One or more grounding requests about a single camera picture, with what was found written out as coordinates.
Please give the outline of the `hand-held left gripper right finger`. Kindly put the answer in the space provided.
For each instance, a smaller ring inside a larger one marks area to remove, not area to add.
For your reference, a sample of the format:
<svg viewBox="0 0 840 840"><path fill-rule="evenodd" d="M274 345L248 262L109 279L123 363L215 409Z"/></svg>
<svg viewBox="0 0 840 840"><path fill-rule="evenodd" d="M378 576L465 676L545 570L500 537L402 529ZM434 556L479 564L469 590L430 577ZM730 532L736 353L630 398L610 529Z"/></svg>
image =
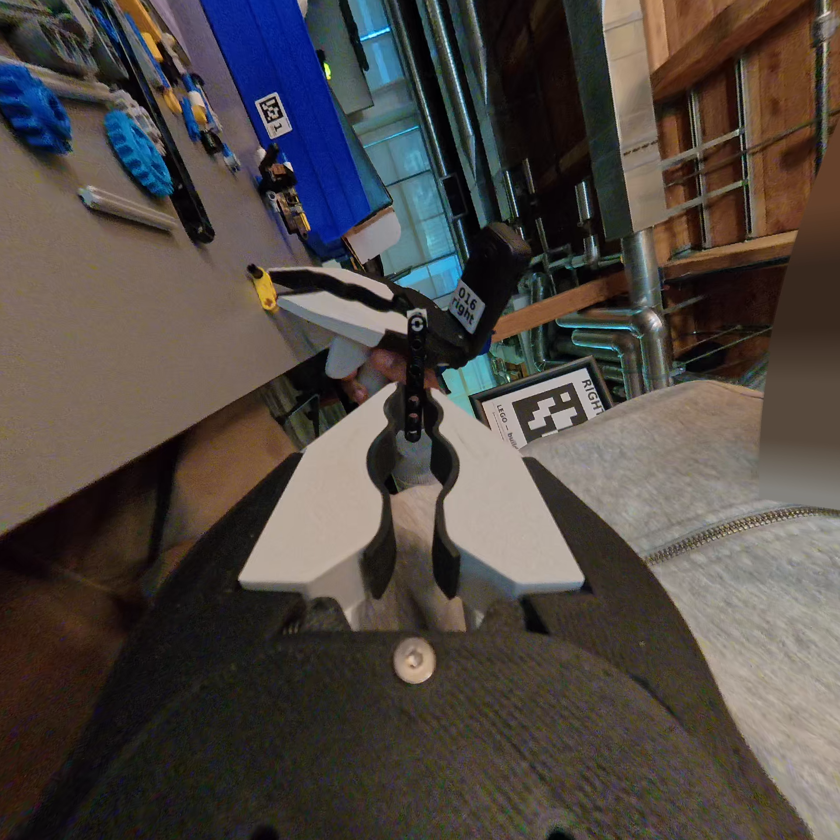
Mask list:
<svg viewBox="0 0 840 840"><path fill-rule="evenodd" d="M424 409L439 484L433 570L468 629L497 602L580 592L585 574L519 452L441 392Z"/></svg>

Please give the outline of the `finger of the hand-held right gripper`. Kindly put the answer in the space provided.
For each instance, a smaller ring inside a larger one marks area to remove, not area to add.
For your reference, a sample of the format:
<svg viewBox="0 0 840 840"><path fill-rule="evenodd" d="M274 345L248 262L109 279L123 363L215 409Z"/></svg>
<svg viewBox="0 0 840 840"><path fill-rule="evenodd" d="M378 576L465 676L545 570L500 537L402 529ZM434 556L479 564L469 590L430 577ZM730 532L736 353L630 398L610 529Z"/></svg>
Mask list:
<svg viewBox="0 0 840 840"><path fill-rule="evenodd" d="M403 315L400 312L377 310L360 301L336 297L327 291L281 295L277 305L363 346L378 345L387 333L399 337L403 335Z"/></svg>
<svg viewBox="0 0 840 840"><path fill-rule="evenodd" d="M398 310L398 295L388 283L341 267L271 268L267 274L273 284L285 289L282 295L286 297L325 292L373 310Z"/></svg>

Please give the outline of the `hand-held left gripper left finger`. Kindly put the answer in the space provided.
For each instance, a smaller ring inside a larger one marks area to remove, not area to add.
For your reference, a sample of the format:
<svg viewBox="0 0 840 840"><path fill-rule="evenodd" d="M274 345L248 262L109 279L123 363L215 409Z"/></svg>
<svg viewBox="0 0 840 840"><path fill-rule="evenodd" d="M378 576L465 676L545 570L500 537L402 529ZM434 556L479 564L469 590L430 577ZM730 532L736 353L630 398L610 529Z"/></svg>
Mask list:
<svg viewBox="0 0 840 840"><path fill-rule="evenodd" d="M386 481L402 420L403 388L390 384L303 451L239 574L244 589L332 599L361 627L395 568Z"/></svg>

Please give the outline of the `black lego beam with pins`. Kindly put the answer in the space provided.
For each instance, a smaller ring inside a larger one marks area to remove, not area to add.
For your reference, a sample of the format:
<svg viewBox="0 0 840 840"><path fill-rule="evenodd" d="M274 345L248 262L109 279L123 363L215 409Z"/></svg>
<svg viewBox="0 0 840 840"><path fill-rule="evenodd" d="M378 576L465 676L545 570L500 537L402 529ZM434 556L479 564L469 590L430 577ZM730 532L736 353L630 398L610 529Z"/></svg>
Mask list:
<svg viewBox="0 0 840 840"><path fill-rule="evenodd" d="M404 437L407 443L416 444L424 432L427 311L415 308L406 316L408 356L404 386Z"/></svg>

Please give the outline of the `yellow lego connector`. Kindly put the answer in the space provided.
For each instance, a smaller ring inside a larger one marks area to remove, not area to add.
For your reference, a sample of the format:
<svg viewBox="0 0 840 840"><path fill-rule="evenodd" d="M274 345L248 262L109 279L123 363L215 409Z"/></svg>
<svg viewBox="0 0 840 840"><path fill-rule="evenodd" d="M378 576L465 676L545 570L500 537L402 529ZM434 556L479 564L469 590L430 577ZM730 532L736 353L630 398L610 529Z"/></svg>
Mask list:
<svg viewBox="0 0 840 840"><path fill-rule="evenodd" d="M270 273L255 264L249 264L246 270L261 307L268 313L277 313L280 309L278 294Z"/></svg>

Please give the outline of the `small lego assembly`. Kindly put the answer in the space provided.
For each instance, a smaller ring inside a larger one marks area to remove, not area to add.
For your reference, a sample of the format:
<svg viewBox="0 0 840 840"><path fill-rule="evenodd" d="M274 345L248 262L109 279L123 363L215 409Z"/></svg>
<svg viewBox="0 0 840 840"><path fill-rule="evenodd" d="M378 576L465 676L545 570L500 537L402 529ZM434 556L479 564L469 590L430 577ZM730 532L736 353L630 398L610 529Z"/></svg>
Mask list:
<svg viewBox="0 0 840 840"><path fill-rule="evenodd" d="M257 188L279 215L289 235L296 235L303 242L312 230L298 194L298 178L291 162L277 142L260 148Z"/></svg>

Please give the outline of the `long black lego beam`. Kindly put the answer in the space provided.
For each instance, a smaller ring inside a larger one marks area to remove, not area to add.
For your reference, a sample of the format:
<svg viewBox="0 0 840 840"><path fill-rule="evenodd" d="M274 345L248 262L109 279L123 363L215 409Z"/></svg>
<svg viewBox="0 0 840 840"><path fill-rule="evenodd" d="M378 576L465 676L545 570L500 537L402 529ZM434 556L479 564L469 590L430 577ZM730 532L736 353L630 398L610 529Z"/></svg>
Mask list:
<svg viewBox="0 0 840 840"><path fill-rule="evenodd" d="M126 35L124 27L113 14L108 14L108 16L117 34L118 51L122 63L131 78L128 83L129 93L146 109L155 127L161 131L164 146L163 159L173 183L171 201L175 211L192 242L208 245L214 241L214 227L174 142L152 87L145 78L140 58L133 47L131 38Z"/></svg>

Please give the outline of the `light blue lego gear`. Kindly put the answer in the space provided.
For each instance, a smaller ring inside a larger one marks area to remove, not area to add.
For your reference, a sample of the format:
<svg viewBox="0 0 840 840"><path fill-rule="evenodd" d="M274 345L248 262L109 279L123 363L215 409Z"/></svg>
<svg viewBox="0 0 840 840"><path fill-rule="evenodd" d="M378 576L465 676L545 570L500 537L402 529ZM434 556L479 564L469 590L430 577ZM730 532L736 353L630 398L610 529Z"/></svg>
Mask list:
<svg viewBox="0 0 840 840"><path fill-rule="evenodd" d="M108 142L121 165L148 194L168 197L174 192L163 155L130 116L110 111L103 120Z"/></svg>

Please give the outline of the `yellow lego beam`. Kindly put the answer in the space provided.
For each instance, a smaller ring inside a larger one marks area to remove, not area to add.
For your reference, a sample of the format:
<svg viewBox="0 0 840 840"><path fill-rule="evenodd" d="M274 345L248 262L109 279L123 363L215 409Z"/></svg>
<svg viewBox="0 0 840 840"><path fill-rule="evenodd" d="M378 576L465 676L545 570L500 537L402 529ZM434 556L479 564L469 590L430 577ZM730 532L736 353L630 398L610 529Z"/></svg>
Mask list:
<svg viewBox="0 0 840 840"><path fill-rule="evenodd" d="M164 58L161 52L161 43L163 43L161 28L148 8L142 1L119 1L119 5L123 12L131 17L152 57L162 63Z"/></svg>

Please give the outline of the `long lego axle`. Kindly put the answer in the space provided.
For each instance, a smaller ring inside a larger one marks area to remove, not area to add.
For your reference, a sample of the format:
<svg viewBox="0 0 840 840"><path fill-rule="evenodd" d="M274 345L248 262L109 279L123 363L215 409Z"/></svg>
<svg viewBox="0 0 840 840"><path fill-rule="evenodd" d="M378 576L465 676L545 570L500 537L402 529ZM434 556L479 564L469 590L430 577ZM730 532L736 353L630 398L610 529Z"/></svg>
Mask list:
<svg viewBox="0 0 840 840"><path fill-rule="evenodd" d="M94 102L102 106L113 105L110 88L101 82L68 76L7 56L1 56L1 65L3 67L25 68L33 77L40 79L48 89L61 98L80 102Z"/></svg>

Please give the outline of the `window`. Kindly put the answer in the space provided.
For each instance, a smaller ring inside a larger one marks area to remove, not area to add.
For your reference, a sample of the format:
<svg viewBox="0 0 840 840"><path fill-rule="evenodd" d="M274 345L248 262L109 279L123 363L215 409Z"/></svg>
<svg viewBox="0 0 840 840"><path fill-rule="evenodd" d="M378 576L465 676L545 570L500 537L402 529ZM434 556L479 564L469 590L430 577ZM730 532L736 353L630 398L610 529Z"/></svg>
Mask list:
<svg viewBox="0 0 840 840"><path fill-rule="evenodd" d="M381 256L398 284L439 301L453 291L462 265L440 191L424 118L384 2L350 1L367 60L364 78L373 106L354 130L393 201L401 226Z"/></svg>

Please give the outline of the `framed tag sign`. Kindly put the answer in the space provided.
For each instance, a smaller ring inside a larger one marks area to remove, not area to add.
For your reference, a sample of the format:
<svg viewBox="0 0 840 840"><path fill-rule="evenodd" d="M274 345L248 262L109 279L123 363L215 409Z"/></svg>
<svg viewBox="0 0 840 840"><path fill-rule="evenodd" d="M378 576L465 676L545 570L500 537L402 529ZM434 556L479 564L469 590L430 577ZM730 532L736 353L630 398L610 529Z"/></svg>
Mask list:
<svg viewBox="0 0 840 840"><path fill-rule="evenodd" d="M601 368L591 356L471 395L471 409L504 443L521 449L582 425L613 407Z"/></svg>

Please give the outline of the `wooden beam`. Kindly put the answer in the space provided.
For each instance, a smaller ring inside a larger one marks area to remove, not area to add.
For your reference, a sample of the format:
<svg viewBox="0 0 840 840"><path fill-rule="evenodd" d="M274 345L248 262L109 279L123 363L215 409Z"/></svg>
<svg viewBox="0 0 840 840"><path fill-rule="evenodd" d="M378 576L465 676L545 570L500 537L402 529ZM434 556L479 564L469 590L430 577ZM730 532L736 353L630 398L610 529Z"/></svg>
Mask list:
<svg viewBox="0 0 840 840"><path fill-rule="evenodd" d="M494 328L491 341L498 343L561 317L595 307L627 293L627 289L625 269L599 276L581 286L502 316Z"/></svg>

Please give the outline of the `blue plastic bin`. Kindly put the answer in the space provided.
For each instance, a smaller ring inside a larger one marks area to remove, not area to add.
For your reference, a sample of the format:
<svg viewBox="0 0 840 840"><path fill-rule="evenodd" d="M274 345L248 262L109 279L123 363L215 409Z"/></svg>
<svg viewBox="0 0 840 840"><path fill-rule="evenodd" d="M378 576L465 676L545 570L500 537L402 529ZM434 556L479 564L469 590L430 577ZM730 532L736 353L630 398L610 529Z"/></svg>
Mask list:
<svg viewBox="0 0 840 840"><path fill-rule="evenodd" d="M260 145L277 142L293 166L309 246L336 258L342 236L393 201L330 87L299 2L202 7Z"/></svg>

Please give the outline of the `metal conduit pipes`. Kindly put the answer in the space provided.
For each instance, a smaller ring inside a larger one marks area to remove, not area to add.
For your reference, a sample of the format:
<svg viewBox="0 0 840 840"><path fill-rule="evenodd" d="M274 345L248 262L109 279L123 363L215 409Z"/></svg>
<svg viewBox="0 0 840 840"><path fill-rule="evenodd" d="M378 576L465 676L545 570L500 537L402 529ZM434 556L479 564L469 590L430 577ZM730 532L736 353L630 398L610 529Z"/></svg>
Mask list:
<svg viewBox="0 0 840 840"><path fill-rule="evenodd" d="M478 231L508 210L478 3L388 1L385 11L465 263Z"/></svg>

